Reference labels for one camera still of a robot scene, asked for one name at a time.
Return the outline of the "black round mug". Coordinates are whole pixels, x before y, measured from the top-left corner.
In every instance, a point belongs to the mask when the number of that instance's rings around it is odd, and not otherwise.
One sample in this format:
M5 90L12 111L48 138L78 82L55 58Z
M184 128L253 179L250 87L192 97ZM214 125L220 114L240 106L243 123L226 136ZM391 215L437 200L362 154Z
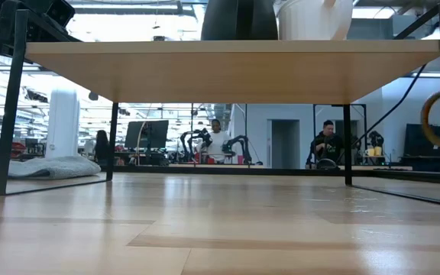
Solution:
M201 40L277 40L273 0L209 0Z

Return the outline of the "white mug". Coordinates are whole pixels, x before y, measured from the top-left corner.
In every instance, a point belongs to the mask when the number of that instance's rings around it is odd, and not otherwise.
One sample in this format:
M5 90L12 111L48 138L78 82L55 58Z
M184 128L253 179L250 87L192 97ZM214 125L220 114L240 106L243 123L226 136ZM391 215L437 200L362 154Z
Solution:
M352 0L288 0L277 12L280 40L345 40Z

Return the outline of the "person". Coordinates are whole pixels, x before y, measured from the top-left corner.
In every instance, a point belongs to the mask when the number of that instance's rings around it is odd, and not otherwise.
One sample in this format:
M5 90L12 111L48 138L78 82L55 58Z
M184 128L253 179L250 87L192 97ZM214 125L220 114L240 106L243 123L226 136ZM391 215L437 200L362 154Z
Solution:
M106 131L99 130L96 134L95 147L94 147L94 161L100 165L104 166L107 164L108 160L108 148L109 141Z
M211 126L212 131L209 134L212 142L210 145L203 142L200 149L206 153L209 158L213 159L216 164L222 164L226 159L222 146L230 139L230 136L221 129L221 123L218 119L213 119Z
M309 155L306 159L307 169L315 169L315 162L321 159L330 159L338 163L344 149L344 141L334 132L334 129L332 121L324 122L322 131L315 136L309 146Z

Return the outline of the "black monitor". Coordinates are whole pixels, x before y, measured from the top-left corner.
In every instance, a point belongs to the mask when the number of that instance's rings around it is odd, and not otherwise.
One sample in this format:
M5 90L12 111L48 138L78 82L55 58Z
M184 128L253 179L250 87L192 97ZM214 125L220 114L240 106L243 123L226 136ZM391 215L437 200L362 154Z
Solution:
M169 122L131 121L125 138L126 148L165 148Z

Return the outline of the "black round object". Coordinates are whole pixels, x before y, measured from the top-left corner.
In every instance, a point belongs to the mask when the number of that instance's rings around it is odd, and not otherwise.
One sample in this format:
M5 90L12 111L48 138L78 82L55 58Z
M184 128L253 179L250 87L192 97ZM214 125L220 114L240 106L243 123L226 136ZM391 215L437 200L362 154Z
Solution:
M316 168L318 170L338 170L339 167L337 163L331 159L325 158L317 162Z

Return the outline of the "white pillar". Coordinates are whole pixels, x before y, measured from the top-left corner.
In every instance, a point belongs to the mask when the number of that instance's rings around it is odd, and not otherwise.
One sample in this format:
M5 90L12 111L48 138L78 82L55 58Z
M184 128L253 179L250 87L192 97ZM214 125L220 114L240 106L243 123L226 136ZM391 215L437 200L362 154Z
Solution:
M78 154L79 96L75 89L54 89L50 97L46 158Z

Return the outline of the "grey folded towel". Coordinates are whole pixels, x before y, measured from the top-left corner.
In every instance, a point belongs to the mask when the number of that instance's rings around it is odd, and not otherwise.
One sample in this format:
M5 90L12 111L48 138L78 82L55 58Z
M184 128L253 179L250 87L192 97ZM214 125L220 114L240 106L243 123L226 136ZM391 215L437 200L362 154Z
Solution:
M25 162L10 161L8 176L34 180L64 180L81 176L93 176L101 167L82 156L34 158Z

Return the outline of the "black cabinet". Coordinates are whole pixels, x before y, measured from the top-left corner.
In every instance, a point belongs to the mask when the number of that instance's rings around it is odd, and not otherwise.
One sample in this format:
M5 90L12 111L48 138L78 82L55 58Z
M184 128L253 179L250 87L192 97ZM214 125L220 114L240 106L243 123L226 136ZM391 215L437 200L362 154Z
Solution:
M427 139L421 125L407 124L403 155L405 157L437 157L440 156L440 147Z

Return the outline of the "wooden shelf with black frame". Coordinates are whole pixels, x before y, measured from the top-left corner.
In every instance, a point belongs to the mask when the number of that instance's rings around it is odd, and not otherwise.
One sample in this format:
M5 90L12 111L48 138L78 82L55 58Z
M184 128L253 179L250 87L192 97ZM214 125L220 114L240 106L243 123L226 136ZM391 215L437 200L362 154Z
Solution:
M440 4L416 22L438 16ZM11 70L0 140L0 196L6 194L25 61L109 99L125 102L329 103L349 115L356 99L440 58L438 40L230 40L80 42L30 9L2 17Z

